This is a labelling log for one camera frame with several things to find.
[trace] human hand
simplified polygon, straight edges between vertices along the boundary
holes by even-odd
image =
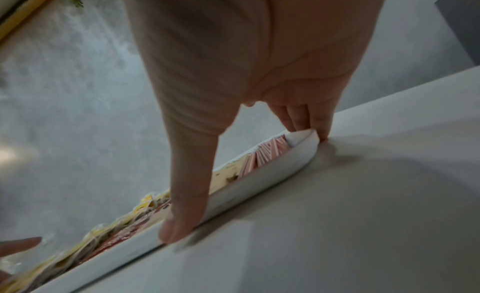
[[[171,146],[160,239],[201,220],[219,136],[241,103],[326,139],[383,0],[124,0]]]
[[[38,246],[41,242],[41,237],[32,237],[11,241],[0,241],[0,258],[32,249]],[[10,277],[10,274],[0,270],[0,284],[2,284]]]

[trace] yellow strip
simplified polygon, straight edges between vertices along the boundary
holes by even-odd
[[[0,25],[0,41],[47,0],[27,0]]]

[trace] concrete floor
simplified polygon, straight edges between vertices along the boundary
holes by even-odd
[[[473,66],[435,1],[386,0],[339,110]],[[0,183],[0,240],[55,233],[66,248],[169,186],[167,138],[121,2],[84,2],[54,0],[0,46],[0,138],[39,153]],[[282,129],[264,105],[243,108],[217,165]]]

